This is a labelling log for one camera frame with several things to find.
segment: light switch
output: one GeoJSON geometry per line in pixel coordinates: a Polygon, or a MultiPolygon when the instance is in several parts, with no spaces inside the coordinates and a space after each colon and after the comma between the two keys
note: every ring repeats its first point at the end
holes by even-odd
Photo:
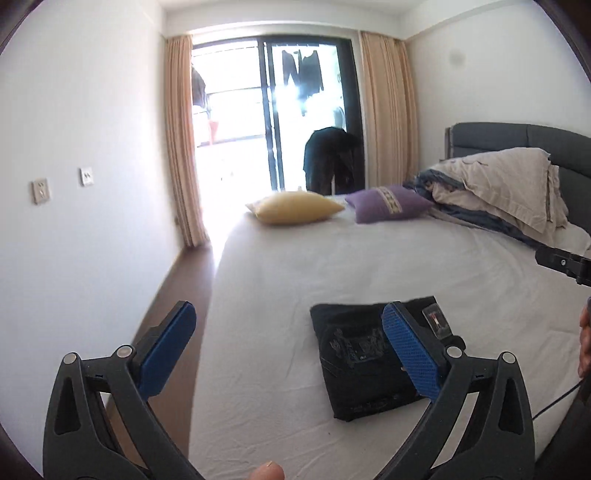
{"type": "Polygon", "coordinates": [[[85,167],[80,169],[80,182],[83,187],[94,185],[95,177],[92,174],[92,168],[85,167]]]}
{"type": "Polygon", "coordinates": [[[36,205],[49,202],[49,200],[51,200],[47,179],[37,179],[31,182],[31,186],[33,188],[33,201],[35,201],[36,205]]]}

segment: headboard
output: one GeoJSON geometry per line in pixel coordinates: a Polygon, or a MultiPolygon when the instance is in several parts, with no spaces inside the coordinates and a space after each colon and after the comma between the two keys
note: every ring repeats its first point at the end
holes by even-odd
{"type": "Polygon", "coordinates": [[[446,129],[446,158],[514,147],[546,150],[560,167],[560,192],[569,221],[591,235],[591,138],[527,124],[468,122],[446,129]]]}

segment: cable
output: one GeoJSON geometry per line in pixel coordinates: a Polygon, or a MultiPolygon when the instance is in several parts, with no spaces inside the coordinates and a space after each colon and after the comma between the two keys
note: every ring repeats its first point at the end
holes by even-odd
{"type": "Polygon", "coordinates": [[[554,407],[554,405],[556,405],[559,401],[564,400],[566,397],[568,397],[572,392],[574,392],[577,388],[579,388],[581,385],[583,385],[583,381],[584,380],[581,380],[579,383],[577,383],[573,388],[571,388],[568,392],[566,392],[560,398],[554,400],[547,407],[542,408],[537,414],[534,415],[534,418],[532,418],[531,421],[534,421],[536,418],[538,418],[540,415],[542,415],[545,411],[547,411],[547,410],[551,409],[552,407],[554,407]]]}

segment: mattress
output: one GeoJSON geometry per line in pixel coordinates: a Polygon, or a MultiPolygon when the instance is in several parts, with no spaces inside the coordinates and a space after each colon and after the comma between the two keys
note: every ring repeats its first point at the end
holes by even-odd
{"type": "MultiPolygon", "coordinates": [[[[197,373],[189,459],[208,480],[244,480],[274,460],[288,479],[370,480],[428,400],[345,423],[333,418],[310,319],[317,303],[435,295],[472,356],[513,352],[535,414],[578,382],[579,314],[589,291],[539,267],[500,233],[434,218],[272,228],[249,215],[215,279],[197,373]]],[[[438,462],[453,454],[468,397],[438,462]]],[[[539,456],[571,398],[534,422],[539,456]]]]}

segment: hand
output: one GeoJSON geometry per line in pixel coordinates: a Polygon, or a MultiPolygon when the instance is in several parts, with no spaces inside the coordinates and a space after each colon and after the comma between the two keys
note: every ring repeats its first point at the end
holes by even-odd
{"type": "Polygon", "coordinates": [[[581,335],[579,337],[581,342],[581,353],[579,355],[579,377],[585,377],[591,372],[591,325],[589,322],[589,304],[581,312],[581,319],[579,325],[581,326],[581,335]]]}
{"type": "Polygon", "coordinates": [[[268,462],[251,473],[248,480],[285,480],[285,474],[275,462],[268,462]]]}

